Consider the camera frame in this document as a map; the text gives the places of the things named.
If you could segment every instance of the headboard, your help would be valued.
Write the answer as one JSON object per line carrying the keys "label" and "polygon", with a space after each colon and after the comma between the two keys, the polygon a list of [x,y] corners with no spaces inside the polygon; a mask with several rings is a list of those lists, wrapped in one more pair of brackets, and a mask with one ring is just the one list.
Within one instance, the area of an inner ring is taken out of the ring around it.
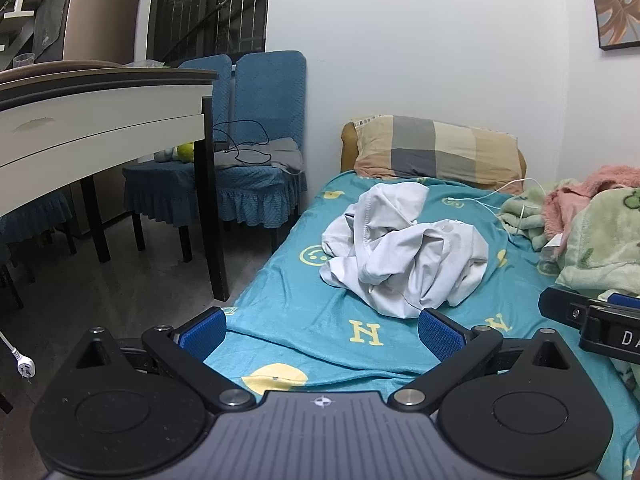
{"label": "headboard", "polygon": [[[349,122],[344,125],[342,129],[342,158],[340,159],[340,171],[349,171],[353,169],[353,166],[358,158],[358,134],[353,123]],[[520,167],[522,168],[522,174],[527,174],[527,161],[520,150],[518,150],[518,157],[520,158]]]}

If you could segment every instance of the crumpled white garment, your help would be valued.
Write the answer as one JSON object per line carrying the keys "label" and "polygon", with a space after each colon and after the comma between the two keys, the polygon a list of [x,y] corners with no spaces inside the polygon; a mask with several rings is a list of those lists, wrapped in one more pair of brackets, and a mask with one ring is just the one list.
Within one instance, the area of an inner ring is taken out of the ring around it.
{"label": "crumpled white garment", "polygon": [[482,280],[488,244],[464,222],[418,224],[428,193],[422,184],[402,182],[361,194],[322,233],[322,250],[334,256],[321,267],[322,279],[402,319],[464,300]]}

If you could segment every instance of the teal bed sheet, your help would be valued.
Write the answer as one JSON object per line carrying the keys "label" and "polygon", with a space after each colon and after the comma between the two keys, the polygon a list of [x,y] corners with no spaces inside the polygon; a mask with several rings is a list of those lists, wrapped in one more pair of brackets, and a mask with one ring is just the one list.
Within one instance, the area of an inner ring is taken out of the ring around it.
{"label": "teal bed sheet", "polygon": [[[413,180],[430,189],[418,221],[450,218],[473,224],[489,244],[481,284],[459,306],[440,311],[466,327],[488,324],[505,337],[530,337],[544,326],[558,330],[614,417],[614,435],[598,472],[606,480],[629,478],[639,454],[636,402],[607,358],[580,350],[576,330],[538,311],[538,296],[555,281],[557,267],[539,263],[526,238],[510,241],[488,209],[457,200],[488,192],[434,178]],[[234,306],[224,308],[226,339],[206,359],[207,365],[258,397],[265,390],[379,390],[386,399],[438,364],[418,339],[417,319],[381,316],[319,275],[328,259],[320,245],[322,232],[379,182],[350,171],[326,184]],[[390,186],[397,182],[387,181]],[[508,197],[496,193],[484,202],[500,206]]]}

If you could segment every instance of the table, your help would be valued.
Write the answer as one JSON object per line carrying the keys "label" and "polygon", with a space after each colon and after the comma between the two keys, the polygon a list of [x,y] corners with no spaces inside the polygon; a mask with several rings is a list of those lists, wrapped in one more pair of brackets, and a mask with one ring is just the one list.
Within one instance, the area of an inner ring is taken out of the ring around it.
{"label": "table", "polygon": [[92,175],[194,141],[209,280],[214,297],[226,301],[213,139],[205,135],[212,131],[217,74],[179,68],[90,68],[43,75],[30,70],[17,80],[5,77],[8,82],[2,76],[13,71],[0,73],[0,215],[80,180],[95,250],[100,262],[107,262],[111,255]]}

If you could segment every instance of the power plug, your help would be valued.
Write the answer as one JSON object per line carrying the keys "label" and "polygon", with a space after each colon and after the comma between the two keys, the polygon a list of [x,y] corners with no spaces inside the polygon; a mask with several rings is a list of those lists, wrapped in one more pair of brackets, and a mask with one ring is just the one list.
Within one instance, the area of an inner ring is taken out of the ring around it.
{"label": "power plug", "polygon": [[26,355],[22,355],[18,352],[17,348],[14,348],[11,352],[15,360],[18,363],[18,372],[25,379],[31,379],[36,374],[36,365],[33,362],[33,359],[27,357]]}

